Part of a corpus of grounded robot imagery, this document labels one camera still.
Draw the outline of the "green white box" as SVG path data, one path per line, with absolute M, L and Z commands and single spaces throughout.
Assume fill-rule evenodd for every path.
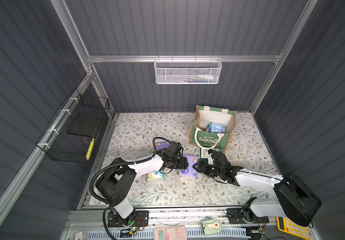
M 213 153 L 213 149 L 205 150 L 203 148 L 199 148 L 199 158 L 202 160 L 203 159 L 205 159 L 205 160 L 212 159 L 211 158 L 212 153 Z

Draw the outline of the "purple toy camera front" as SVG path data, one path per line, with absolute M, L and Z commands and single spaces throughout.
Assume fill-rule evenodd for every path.
M 197 171 L 193 168 L 197 164 L 199 158 L 198 156 L 192 156 L 188 154 L 183 154 L 186 157 L 188 162 L 188 167 L 185 170 L 179 171 L 179 176 L 181 179 L 195 180 L 197 178 Z

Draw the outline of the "purple toy camera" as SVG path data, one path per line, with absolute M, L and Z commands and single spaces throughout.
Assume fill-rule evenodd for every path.
M 179 176 L 181 179 L 195 180 L 197 178 L 197 171 L 193 168 L 197 164 L 199 158 L 198 156 L 192 156 L 188 154 L 183 154 L 186 157 L 188 162 L 188 167 L 185 170 L 179 171 Z
M 159 142 L 159 143 L 155 143 L 155 149 L 156 151 L 160 151 L 163 149 L 167 149 L 170 146 L 169 142 Z

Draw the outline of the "cartoon printed tissue pack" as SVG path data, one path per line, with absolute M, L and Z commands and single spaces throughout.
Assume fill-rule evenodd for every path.
M 151 172 L 147 174 L 147 181 L 149 183 L 153 183 L 153 182 L 160 182 L 164 180 L 164 175 L 163 173 L 159 172 L 159 171 L 155 171 L 155 172 Z

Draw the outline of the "light blue tissue pack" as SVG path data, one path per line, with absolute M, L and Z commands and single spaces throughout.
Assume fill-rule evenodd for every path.
M 211 134 L 225 134 L 226 133 L 226 127 L 222 124 L 210 122 L 205 130 L 207 133 Z

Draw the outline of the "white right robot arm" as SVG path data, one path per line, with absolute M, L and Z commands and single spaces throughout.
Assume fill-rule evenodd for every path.
M 270 194 L 267 199 L 251 197 L 238 217 L 255 223 L 264 217 L 289 218 L 307 227 L 322 206 L 321 199 L 296 174 L 268 175 L 233 166 L 222 152 L 213 152 L 209 159 L 200 160 L 193 168 L 222 184 L 249 187 Z

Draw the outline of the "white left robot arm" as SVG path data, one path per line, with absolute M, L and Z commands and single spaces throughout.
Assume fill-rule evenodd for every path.
M 127 195 L 136 179 L 164 169 L 185 170 L 188 168 L 188 161 L 183 156 L 183 147 L 180 143 L 155 137 L 152 145 L 153 153 L 150 156 L 134 161 L 116 158 L 90 180 L 91 195 L 105 203 L 123 221 L 128 222 L 135 217 L 135 209 Z

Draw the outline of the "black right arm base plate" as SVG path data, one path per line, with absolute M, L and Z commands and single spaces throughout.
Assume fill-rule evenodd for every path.
M 230 224 L 268 224 L 268 217 L 257 217 L 250 209 L 226 209 L 226 217 Z

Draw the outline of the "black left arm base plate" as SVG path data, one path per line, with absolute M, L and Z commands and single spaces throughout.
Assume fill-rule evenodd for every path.
M 149 219 L 149 211 L 135 210 L 127 218 L 122 218 L 118 213 L 110 212 L 106 217 L 107 226 L 110 228 L 134 228 L 147 227 Z

